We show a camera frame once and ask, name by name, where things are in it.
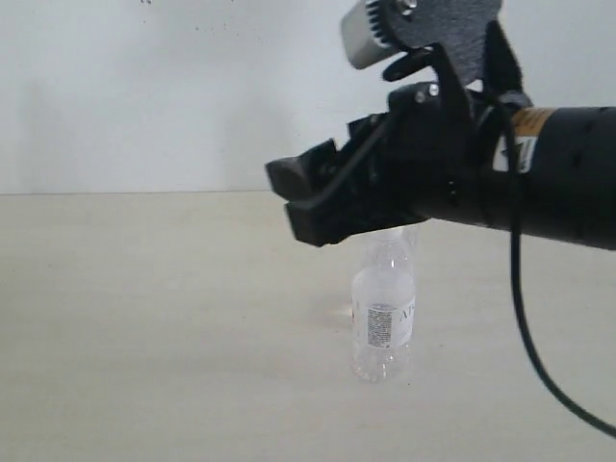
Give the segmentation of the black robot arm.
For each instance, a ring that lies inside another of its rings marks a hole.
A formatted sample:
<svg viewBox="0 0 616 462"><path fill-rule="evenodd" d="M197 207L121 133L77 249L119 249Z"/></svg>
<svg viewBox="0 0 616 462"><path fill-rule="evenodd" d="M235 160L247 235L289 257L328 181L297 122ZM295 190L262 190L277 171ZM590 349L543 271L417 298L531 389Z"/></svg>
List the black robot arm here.
<svg viewBox="0 0 616 462"><path fill-rule="evenodd" d="M337 244L438 219L614 248L613 108L534 106L506 51L482 55L479 91L438 45L408 53L386 76L426 67L435 81L393 91L386 112L350 123L345 144L267 164L298 241Z"/></svg>

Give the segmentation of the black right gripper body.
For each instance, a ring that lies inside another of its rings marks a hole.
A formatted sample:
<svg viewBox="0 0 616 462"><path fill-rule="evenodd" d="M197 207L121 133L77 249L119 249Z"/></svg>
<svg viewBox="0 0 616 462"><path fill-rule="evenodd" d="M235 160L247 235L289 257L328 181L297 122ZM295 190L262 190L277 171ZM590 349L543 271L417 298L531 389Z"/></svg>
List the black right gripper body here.
<svg viewBox="0 0 616 462"><path fill-rule="evenodd" d="M502 135L503 58L487 52L468 90L438 46L406 54L384 72L398 80L431 67L434 82L399 88L376 123L351 130L338 181L336 228L376 231L439 219L503 228L503 198L488 190L489 151Z"/></svg>

